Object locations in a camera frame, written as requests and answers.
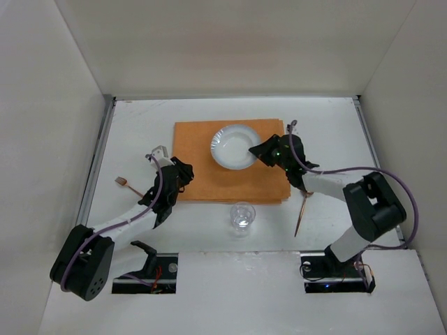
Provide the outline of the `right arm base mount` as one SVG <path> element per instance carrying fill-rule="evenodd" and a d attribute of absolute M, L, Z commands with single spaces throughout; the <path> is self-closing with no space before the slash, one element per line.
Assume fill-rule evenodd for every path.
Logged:
<path fill-rule="evenodd" d="M 346 262 L 340 262 L 329 247 L 301 252 L 299 272 L 307 294 L 371 294 L 376 288 L 374 272 L 363 262 L 362 251 Z"/>

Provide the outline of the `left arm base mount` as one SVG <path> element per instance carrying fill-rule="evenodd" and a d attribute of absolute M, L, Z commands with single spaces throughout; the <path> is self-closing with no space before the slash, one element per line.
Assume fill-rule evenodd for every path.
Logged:
<path fill-rule="evenodd" d="M 177 253 L 159 253 L 155 248 L 141 242 L 132 241 L 132 247 L 139 248 L 139 255 L 130 266 L 124 263 L 121 276 L 112 281 L 114 295 L 173 295 L 177 290 Z"/>

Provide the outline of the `copper spoon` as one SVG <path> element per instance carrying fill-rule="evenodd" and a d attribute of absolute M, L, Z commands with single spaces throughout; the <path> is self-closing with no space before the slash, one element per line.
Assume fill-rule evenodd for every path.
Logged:
<path fill-rule="evenodd" d="M 294 232 L 294 237 L 297 237 L 297 235 L 298 235 L 298 231 L 300 229 L 300 225 L 301 225 L 304 213 L 305 213 L 305 207 L 306 207 L 307 201 L 313 195 L 312 192 L 307 192 L 307 191 L 302 191 L 301 194 L 303 196 L 303 201 L 302 201 L 302 205 L 301 205 L 301 208 L 300 208 L 300 213 L 299 213 L 299 216 L 298 216 L 298 219 L 297 219 L 295 232 Z"/>

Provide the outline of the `orange cloth placemat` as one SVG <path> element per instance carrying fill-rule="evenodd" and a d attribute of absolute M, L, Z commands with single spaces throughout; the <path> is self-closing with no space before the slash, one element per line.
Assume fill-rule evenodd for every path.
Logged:
<path fill-rule="evenodd" d="M 291 196 L 284 171 L 256 161 L 243 170 L 221 167 L 212 157 L 214 135 L 225 126 L 243 124 L 254 129 L 264 142 L 284 134 L 280 119 L 248 119 L 177 122 L 173 135 L 173 156 L 193 166 L 193 181 L 179 195 L 181 201 L 250 202 L 279 204 Z"/>

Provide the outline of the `white round plate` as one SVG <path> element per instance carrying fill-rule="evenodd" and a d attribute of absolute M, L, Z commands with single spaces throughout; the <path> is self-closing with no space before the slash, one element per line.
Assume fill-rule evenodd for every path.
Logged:
<path fill-rule="evenodd" d="M 251 127 L 232 124 L 223 127 L 212 138 L 210 152 L 214 161 L 228 170 L 244 170 L 256 162 L 249 151 L 261 143 L 259 134 Z"/>

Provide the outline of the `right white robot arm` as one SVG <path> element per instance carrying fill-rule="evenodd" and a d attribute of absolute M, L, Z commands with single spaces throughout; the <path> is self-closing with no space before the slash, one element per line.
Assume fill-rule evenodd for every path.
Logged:
<path fill-rule="evenodd" d="M 406 211 L 384 171 L 354 167 L 331 171 L 305 158 L 304 146 L 297 135 L 273 135 L 249 148 L 267 166 L 281 168 L 291 186 L 307 193 L 320 193 L 346 203 L 351 227 L 325 248 L 328 264 L 338 266 L 354 259 L 372 242 L 406 220 Z"/>

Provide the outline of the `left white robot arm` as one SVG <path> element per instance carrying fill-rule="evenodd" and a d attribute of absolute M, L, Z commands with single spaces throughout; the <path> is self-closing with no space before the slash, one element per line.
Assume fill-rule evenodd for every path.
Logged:
<path fill-rule="evenodd" d="M 126 265 L 122 276 L 153 288 L 163 273 L 156 249 L 136 237 L 156 229 L 172 214 L 177 197 L 194 179 L 193 166 L 177 157 L 147 159 L 156 168 L 154 185 L 125 214 L 92 228 L 75 226 L 50 270 L 50 279 L 64 292 L 90 301 L 102 291 L 116 251 L 129 245 L 145 252 L 144 261 Z"/>

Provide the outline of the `clear drinking glass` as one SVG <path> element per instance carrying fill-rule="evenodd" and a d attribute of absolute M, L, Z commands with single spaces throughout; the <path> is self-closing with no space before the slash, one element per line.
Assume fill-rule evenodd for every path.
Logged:
<path fill-rule="evenodd" d="M 256 210 L 248 202 L 235 203 L 230 209 L 231 226 L 239 237 L 245 237 L 249 234 L 251 224 L 255 218 Z"/>

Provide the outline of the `copper fork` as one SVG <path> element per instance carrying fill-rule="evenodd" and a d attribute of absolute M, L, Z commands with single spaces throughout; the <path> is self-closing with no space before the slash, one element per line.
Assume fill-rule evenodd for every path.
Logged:
<path fill-rule="evenodd" d="M 123 177 L 116 177 L 115 178 L 115 182 L 117 184 L 119 184 L 121 187 L 127 188 L 129 190 L 131 190 L 132 192 L 134 192 L 136 195 L 138 195 L 140 198 L 143 198 L 143 194 L 139 191 L 137 191 L 136 189 L 134 189 L 129 182 L 127 181 L 127 179 L 123 178 Z"/>

